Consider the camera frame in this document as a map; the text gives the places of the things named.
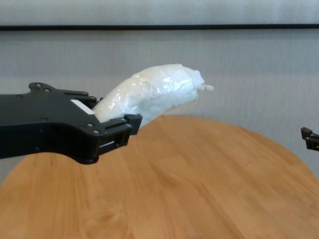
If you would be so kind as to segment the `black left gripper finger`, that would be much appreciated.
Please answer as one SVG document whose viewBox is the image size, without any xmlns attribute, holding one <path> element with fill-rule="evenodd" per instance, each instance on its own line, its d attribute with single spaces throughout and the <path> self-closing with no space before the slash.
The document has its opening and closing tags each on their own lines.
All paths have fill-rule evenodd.
<svg viewBox="0 0 319 239">
<path fill-rule="evenodd" d="M 142 119 L 141 115 L 124 115 L 122 118 L 107 121 L 105 123 L 107 139 L 104 140 L 104 144 L 127 145 L 130 136 L 138 133 Z"/>
<path fill-rule="evenodd" d="M 93 109 L 103 98 L 96 98 L 95 96 L 89 95 L 85 91 L 71 91 L 71 90 L 62 90 L 62 93 L 67 95 L 72 100 L 79 100 L 85 106 L 90 109 Z"/>
</svg>

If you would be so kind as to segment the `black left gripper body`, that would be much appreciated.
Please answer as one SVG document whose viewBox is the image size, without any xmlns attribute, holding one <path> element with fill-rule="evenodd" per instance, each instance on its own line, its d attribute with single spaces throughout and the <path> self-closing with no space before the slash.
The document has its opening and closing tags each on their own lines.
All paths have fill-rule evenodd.
<svg viewBox="0 0 319 239">
<path fill-rule="evenodd" d="M 101 131 L 86 112 L 90 108 L 45 83 L 31 83 L 29 89 L 0 97 L 0 157 L 52 152 L 96 163 Z"/>
</svg>

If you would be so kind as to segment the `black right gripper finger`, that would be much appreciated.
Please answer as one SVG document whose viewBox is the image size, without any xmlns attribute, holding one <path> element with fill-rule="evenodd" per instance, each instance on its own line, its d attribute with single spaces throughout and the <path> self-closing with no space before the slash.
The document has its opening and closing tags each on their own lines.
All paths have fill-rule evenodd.
<svg viewBox="0 0 319 239">
<path fill-rule="evenodd" d="M 318 150 L 319 149 L 319 135 L 313 133 L 311 129 L 306 127 L 301 128 L 302 139 L 306 143 L 306 148 L 310 150 Z"/>
</svg>

